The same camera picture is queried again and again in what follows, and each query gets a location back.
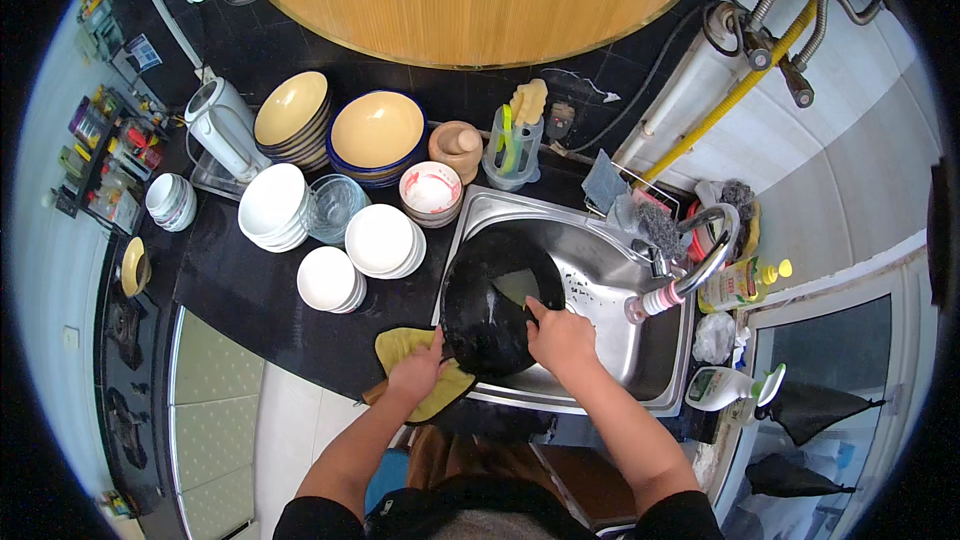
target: electric kettle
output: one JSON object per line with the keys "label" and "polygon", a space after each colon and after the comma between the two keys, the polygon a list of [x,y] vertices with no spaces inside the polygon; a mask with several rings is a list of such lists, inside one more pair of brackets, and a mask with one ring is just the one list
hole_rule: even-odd
{"label": "electric kettle", "polygon": [[254,140],[254,113],[226,79],[217,77],[200,86],[183,118],[189,133],[238,182],[250,183],[270,167]]}

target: sink basin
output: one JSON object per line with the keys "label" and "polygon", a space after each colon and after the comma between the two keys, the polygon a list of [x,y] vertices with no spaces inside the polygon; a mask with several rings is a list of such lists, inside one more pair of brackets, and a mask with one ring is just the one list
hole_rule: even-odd
{"label": "sink basin", "polygon": [[[639,326],[627,321],[625,299],[667,282],[652,279],[647,263],[626,248],[629,236],[582,210],[469,186],[446,266],[463,241],[490,225],[520,232],[550,255],[563,279],[566,307],[596,327],[600,363],[651,414],[676,416],[690,358],[691,306],[689,302],[674,306]],[[440,319],[439,300],[434,325]],[[509,377],[483,378],[468,396],[526,409],[586,414],[539,364]]]}

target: chrome faucet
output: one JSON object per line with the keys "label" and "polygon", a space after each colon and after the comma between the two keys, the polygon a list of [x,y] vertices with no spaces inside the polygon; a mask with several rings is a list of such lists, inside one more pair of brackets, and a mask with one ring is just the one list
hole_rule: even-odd
{"label": "chrome faucet", "polygon": [[677,231],[682,235],[716,220],[723,220],[720,235],[714,242],[713,247],[703,257],[703,260],[677,280],[674,289],[679,296],[685,296],[697,290],[726,261],[737,243],[737,235],[740,231],[740,213],[737,212],[734,205],[719,202],[677,224]]}
{"label": "chrome faucet", "polygon": [[[664,287],[647,292],[643,296],[633,296],[624,302],[624,313],[630,323],[640,324],[643,318],[649,318],[682,303],[688,294],[697,290],[703,282],[707,281],[707,278],[720,269],[731,251],[734,250],[737,235],[740,231],[740,214],[733,205],[721,202],[703,209],[692,217],[679,222],[677,231],[679,234],[686,234],[694,228],[716,220],[723,220],[720,235],[714,242],[713,247],[703,257],[703,260],[698,262],[693,269],[684,273],[675,282],[670,282]],[[637,252],[640,252],[638,249],[641,248],[647,249],[647,257],[650,260],[650,269],[654,278],[663,278],[669,275],[670,264],[659,248],[649,246],[639,240],[632,244],[632,248]]]}

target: person's hand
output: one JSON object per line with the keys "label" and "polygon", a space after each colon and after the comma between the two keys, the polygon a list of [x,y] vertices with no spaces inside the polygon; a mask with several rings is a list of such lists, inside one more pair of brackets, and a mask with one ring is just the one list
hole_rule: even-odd
{"label": "person's hand", "polygon": [[599,365],[591,320],[569,310],[551,310],[533,296],[527,307],[539,322],[527,321],[527,349],[561,384],[578,370]]}
{"label": "person's hand", "polygon": [[440,372],[447,366],[446,361],[440,362],[443,351],[444,333],[437,326],[430,348],[418,345],[390,369],[386,393],[402,400],[412,412],[437,386]]}

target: electrical outlet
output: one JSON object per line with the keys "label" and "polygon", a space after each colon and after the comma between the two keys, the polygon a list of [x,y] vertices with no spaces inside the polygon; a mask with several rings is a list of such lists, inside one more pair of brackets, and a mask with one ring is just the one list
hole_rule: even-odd
{"label": "electrical outlet", "polygon": [[67,350],[78,350],[80,348],[80,330],[63,326],[63,348]]}
{"label": "electrical outlet", "polygon": [[216,73],[213,72],[213,69],[210,68],[210,65],[205,66],[203,68],[203,71],[201,71],[199,68],[195,68],[193,70],[193,73],[199,79],[200,84],[206,84],[208,82],[212,82],[214,79],[217,78]]}

